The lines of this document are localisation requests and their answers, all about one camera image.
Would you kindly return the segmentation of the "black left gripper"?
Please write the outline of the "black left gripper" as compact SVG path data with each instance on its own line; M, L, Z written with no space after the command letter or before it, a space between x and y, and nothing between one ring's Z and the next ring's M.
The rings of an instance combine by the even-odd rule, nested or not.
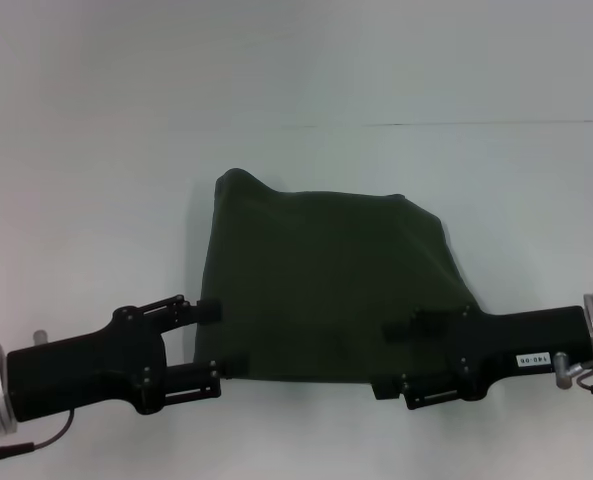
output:
M7 355L8 394L26 422L107 401L130 403L142 415L219 398L221 381L246 376L246 354L167 366L162 333L222 319L218 300L191 304L183 295L121 307L90 334L15 350Z

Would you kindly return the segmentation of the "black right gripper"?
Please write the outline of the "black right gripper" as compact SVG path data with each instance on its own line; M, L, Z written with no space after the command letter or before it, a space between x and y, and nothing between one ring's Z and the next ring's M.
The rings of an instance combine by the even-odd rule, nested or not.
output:
M450 371L372 377L377 400L403 399L408 410L456 400L477 401L497 381L552 373L554 357L570 364L593 360L593 346L580 306L492 315L473 307L416 309L406 319L382 325L387 343L446 342Z

